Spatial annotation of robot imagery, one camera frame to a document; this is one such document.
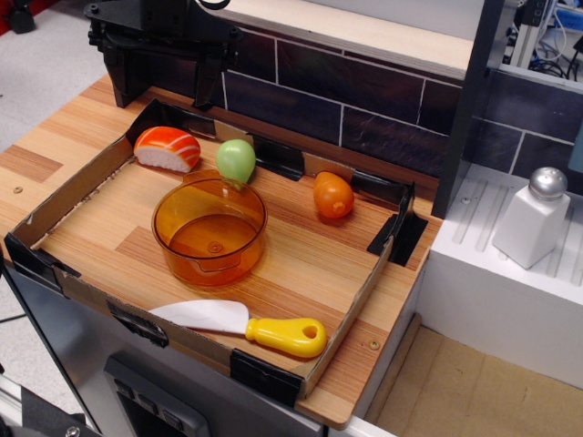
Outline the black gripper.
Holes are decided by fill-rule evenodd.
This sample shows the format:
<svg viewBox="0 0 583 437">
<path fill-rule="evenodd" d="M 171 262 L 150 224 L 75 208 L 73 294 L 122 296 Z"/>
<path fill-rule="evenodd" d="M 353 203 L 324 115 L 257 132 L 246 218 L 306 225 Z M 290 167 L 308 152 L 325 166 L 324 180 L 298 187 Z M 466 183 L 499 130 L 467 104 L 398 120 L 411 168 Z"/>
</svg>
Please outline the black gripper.
<svg viewBox="0 0 583 437">
<path fill-rule="evenodd" d="M 227 1 L 96 1 L 84 8 L 89 44 L 103 51 L 118 107 L 150 87 L 148 57 L 198 57 L 194 107 L 208 107 L 222 74 L 235 66 L 243 32 L 215 13 Z"/>
</svg>

